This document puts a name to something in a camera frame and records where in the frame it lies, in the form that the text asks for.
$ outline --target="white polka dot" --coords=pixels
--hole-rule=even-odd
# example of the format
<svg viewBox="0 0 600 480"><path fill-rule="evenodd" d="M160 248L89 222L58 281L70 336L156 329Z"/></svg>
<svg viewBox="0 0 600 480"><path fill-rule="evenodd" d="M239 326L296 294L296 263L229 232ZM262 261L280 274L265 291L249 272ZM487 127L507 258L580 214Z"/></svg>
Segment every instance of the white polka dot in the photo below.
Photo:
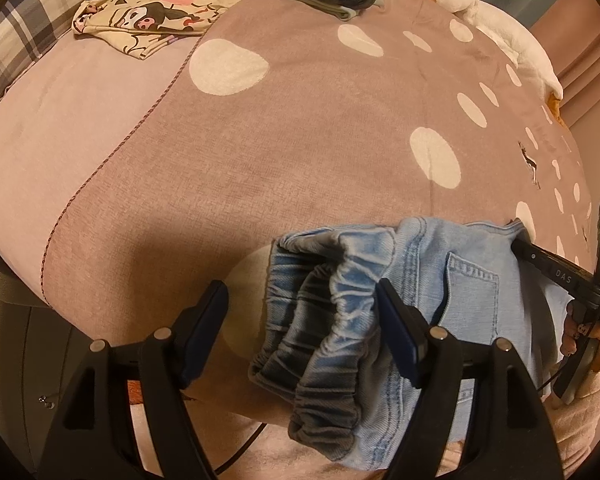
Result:
<svg viewBox="0 0 600 480"><path fill-rule="evenodd" d="M555 159L552 160L551 165L555 168L555 176L560 180L560 166L558 165L558 161Z"/></svg>
<svg viewBox="0 0 600 480"><path fill-rule="evenodd" d="M544 116L547 120L547 122L549 124L554 124L554 122L551 120L551 117L549 117L549 113L546 111L546 108L544 107L544 105L540 105L542 107L542 111L544 112Z"/></svg>
<svg viewBox="0 0 600 480"><path fill-rule="evenodd" d="M534 133L529 129L529 128L525 128L526 134L529 137L529 139L531 139L531 142L534 144L534 148L537 150L538 149L538 143L536 142L536 138L534 137Z"/></svg>
<svg viewBox="0 0 600 480"><path fill-rule="evenodd" d="M518 77L518 74L516 74L516 71L513 70L511 65L508 63L507 63L507 72L509 72L509 77L511 78L511 82L515 86L522 86L522 83L520 82L520 78Z"/></svg>
<svg viewBox="0 0 600 480"><path fill-rule="evenodd" d="M560 194L560 191L558 191L555 188L554 188L554 193L555 193L555 201L558 203L558 209L560 210L561 213L564 213L564 209L562 207L562 195Z"/></svg>
<svg viewBox="0 0 600 480"><path fill-rule="evenodd" d="M559 236L555 237L555 253L564 258L564 247L562 246L562 240L560 240Z"/></svg>
<svg viewBox="0 0 600 480"><path fill-rule="evenodd" d="M264 308L267 267L271 246L259 248L229 272L229 311L220 329L227 346L238 356L251 359L256 351Z"/></svg>
<svg viewBox="0 0 600 480"><path fill-rule="evenodd" d="M447 189L460 184L460 165L454 150L430 128L416 128L409 138L411 151L429 180Z"/></svg>
<svg viewBox="0 0 600 480"><path fill-rule="evenodd" d="M340 43L368 56L381 57L384 54L382 47L355 25L340 25L338 39Z"/></svg>
<svg viewBox="0 0 600 480"><path fill-rule="evenodd" d="M403 34L407 38L409 38L411 40L411 43L413 43L415 46L419 46L422 50L424 50L426 52L431 52L431 47L430 47L429 43L424 41L420 36L413 34L412 32L409 32L408 30L405 30L403 32Z"/></svg>
<svg viewBox="0 0 600 480"><path fill-rule="evenodd" d="M468 43L474 38L474 34L471 29L464 23L460 23L458 20L451 20L449 22L449 30L454 35L454 38L463 43Z"/></svg>
<svg viewBox="0 0 600 480"><path fill-rule="evenodd" d="M561 136L562 140L564 141L564 145L567 147L567 150L569 150L569 153L571 153L571 148L569 147L569 143L567 142L567 139L564 138L564 136Z"/></svg>
<svg viewBox="0 0 600 480"><path fill-rule="evenodd" d="M526 202L518 202L516 206L516 218L520 218L522 223L525 225L526 231L529 233L529 239L531 243L536 241L536 226L534 225L534 218L531 216L531 210Z"/></svg>
<svg viewBox="0 0 600 480"><path fill-rule="evenodd" d="M191 56L189 75L205 94L231 95L258 83L269 71L262 57L231 41L205 41Z"/></svg>
<svg viewBox="0 0 600 480"><path fill-rule="evenodd" d="M474 123L481 128L487 127L487 119L480 111L480 108L478 108L478 106L462 92L458 94L458 104L461 106L462 110L464 110L464 113L467 114Z"/></svg>
<svg viewBox="0 0 600 480"><path fill-rule="evenodd" d="M489 88L484 83L480 83L480 88L482 88L482 91L484 92L484 94L489 98L489 101L491 101L495 106L500 106L498 104L498 99L496 97L496 94L493 93L491 88Z"/></svg>

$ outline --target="human hand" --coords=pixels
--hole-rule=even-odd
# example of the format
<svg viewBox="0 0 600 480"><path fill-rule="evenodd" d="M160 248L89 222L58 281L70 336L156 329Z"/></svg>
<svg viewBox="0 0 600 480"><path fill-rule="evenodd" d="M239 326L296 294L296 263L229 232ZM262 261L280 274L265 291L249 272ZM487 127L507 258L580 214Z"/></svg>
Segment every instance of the human hand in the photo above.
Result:
<svg viewBox="0 0 600 480"><path fill-rule="evenodd" d="M584 337L590 327L590 323L578 325L571 317L573 314L573 305L569 303L567 305L567 317L564 320L564 330L562 332L562 345L560 346L560 353L566 356L575 354L576 352L576 339ZM596 323L593 330L589 333L589 337L598 339L600 341L600 321ZM598 346L598 352L596 352L593 361L590 366L594 372L600 371L600 345Z"/></svg>

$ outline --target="silver bolt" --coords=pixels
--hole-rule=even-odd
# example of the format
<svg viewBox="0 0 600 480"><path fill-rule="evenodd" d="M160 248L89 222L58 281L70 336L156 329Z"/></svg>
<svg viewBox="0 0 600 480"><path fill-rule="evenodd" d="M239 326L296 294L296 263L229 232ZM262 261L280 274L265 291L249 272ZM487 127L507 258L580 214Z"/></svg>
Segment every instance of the silver bolt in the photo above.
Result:
<svg viewBox="0 0 600 480"><path fill-rule="evenodd" d="M89 345L89 350L92 352L102 352L107 344L102 339L96 339L93 343Z"/></svg>
<svg viewBox="0 0 600 480"><path fill-rule="evenodd" d="M429 333L431 334L431 337L434 337L435 339L440 339L440 341L446 339L446 336L449 335L449 332L447 332L441 326L432 326L429 330Z"/></svg>
<svg viewBox="0 0 600 480"><path fill-rule="evenodd" d="M171 337L171 328L163 326L154 332L154 337L159 340L168 339Z"/></svg>
<svg viewBox="0 0 600 480"><path fill-rule="evenodd" d="M503 337L499 337L496 339L496 346L503 352L508 352L513 348L511 341L509 341L508 339L504 339Z"/></svg>

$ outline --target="beige sleeve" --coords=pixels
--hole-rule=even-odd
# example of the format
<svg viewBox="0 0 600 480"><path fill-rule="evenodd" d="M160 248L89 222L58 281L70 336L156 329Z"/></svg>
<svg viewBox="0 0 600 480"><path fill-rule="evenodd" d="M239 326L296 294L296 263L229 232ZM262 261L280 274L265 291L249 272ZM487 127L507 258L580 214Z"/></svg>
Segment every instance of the beige sleeve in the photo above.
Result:
<svg viewBox="0 0 600 480"><path fill-rule="evenodd" d="M544 401L565 477L568 478L591 451L600 418L600 371L589 372L571 404L551 393Z"/></svg>

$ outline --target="folded yellow garment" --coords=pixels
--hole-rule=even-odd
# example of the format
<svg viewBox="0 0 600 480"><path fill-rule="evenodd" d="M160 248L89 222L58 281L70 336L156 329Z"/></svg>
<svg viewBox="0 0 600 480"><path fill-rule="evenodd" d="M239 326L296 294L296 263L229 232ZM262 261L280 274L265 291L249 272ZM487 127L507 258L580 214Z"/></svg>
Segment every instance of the folded yellow garment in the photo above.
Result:
<svg viewBox="0 0 600 480"><path fill-rule="evenodd" d="M202 36L241 0L86 0L74 15L74 34L91 34L146 59L182 36Z"/></svg>

